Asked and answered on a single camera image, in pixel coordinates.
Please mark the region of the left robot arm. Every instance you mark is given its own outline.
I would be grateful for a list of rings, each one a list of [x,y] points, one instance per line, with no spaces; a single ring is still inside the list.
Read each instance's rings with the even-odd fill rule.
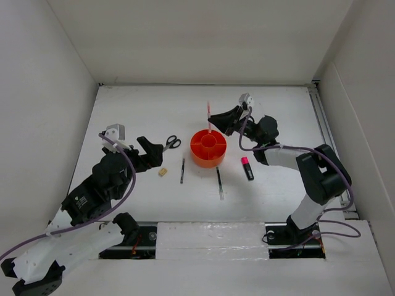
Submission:
[[[137,173],[159,167],[163,161],[163,145],[153,144],[144,136],[137,138],[144,154],[105,135],[100,137],[104,156],[67,195],[45,233],[27,240],[35,245],[18,257],[10,258],[10,251],[1,255],[4,275],[18,280],[12,288],[15,295],[50,295],[67,273],[92,255],[139,239],[138,223],[125,212],[96,233],[72,243],[77,229],[97,222],[126,201]]]

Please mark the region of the pink translucent pen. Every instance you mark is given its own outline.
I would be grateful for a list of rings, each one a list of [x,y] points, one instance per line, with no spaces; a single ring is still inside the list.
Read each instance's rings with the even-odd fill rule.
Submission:
[[[211,134],[211,132],[212,132],[212,125],[211,125],[211,122],[209,121],[210,120],[210,116],[211,116],[211,113],[210,113],[210,102],[207,101],[207,122],[208,122],[208,133],[209,134]]]

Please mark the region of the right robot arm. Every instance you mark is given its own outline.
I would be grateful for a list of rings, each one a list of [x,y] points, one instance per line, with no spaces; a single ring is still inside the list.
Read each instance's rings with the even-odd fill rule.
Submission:
[[[322,144],[314,149],[282,146],[277,141],[278,123],[270,116],[258,122],[250,119],[251,107],[234,109],[208,117],[221,133],[248,138],[256,144],[250,149],[262,165],[290,168],[299,172],[306,194],[297,209],[287,218],[285,226],[277,231],[267,231],[265,240],[270,245],[294,248],[316,239],[320,233],[315,227],[319,218],[329,211],[327,205],[349,191],[351,177],[334,150]]]

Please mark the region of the black clear gel pen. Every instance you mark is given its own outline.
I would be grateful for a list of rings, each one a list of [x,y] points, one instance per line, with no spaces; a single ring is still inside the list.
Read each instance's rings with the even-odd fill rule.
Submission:
[[[220,200],[224,200],[225,197],[224,197],[224,193],[223,193],[223,186],[222,186],[222,179],[220,176],[220,170],[219,170],[218,166],[215,169],[216,169],[217,179],[218,179],[218,191],[219,191]]]

